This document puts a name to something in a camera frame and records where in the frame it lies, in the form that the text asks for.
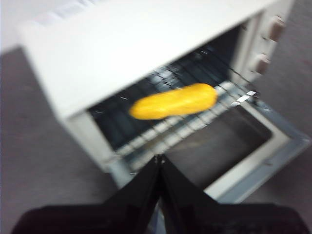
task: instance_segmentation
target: oven top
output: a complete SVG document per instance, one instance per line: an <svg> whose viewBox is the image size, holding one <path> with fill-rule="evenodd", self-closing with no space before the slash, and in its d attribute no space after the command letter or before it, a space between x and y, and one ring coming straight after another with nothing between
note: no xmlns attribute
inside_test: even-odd
<svg viewBox="0 0 312 234"><path fill-rule="evenodd" d="M61 119L109 97L275 1L91 2L77 1L73 9L59 8L20 27L25 51Z"/></svg>

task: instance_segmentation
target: yellow food item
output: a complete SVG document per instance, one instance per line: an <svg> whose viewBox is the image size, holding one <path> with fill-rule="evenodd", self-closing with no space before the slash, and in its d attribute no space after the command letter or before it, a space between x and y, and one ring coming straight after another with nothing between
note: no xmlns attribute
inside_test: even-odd
<svg viewBox="0 0 312 234"><path fill-rule="evenodd" d="M193 114L212 107L216 99L217 92L212 86L196 83L144 97L134 103L129 113L137 119Z"/></svg>

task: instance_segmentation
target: oven rack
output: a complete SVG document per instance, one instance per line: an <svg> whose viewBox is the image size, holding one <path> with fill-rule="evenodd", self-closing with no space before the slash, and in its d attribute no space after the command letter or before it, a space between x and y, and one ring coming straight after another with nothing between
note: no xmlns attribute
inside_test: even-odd
<svg viewBox="0 0 312 234"><path fill-rule="evenodd" d="M89 111L117 156L123 157L135 171L155 154L166 152L223 112L255 96L256 91L234 82L233 76L252 86L212 46L206 45L167 66L155 69L147 77ZM207 111L162 120L137 120L128 114L131 105L141 97L198 82L213 86L218 93L216 105Z"/></svg>

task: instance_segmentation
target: toaster oven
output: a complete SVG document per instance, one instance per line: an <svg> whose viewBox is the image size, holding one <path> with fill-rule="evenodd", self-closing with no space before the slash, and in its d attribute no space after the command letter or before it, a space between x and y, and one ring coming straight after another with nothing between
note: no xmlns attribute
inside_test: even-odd
<svg viewBox="0 0 312 234"><path fill-rule="evenodd" d="M166 153L195 174L210 164L214 174L204 191L239 202L310 143L260 100L252 83L270 63L292 3L77 0L19 31L56 118L119 186ZM207 111L161 120L128 114L139 98L198 82L218 93ZM238 138L252 149L233 156L242 148ZM197 159L196 147L207 158Z"/></svg>

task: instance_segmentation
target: oven knob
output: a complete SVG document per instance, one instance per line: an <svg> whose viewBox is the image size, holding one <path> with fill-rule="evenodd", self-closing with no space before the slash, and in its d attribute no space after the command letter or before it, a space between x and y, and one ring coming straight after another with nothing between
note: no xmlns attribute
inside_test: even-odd
<svg viewBox="0 0 312 234"><path fill-rule="evenodd" d="M269 24L267 32L264 35L264 38L268 38L273 41L278 41L285 27L286 24L281 17L279 16L273 17Z"/></svg>
<svg viewBox="0 0 312 234"><path fill-rule="evenodd" d="M269 64L270 64L270 60L268 56L265 54L259 54L253 60L251 70L253 72L258 72L260 74L263 74Z"/></svg>

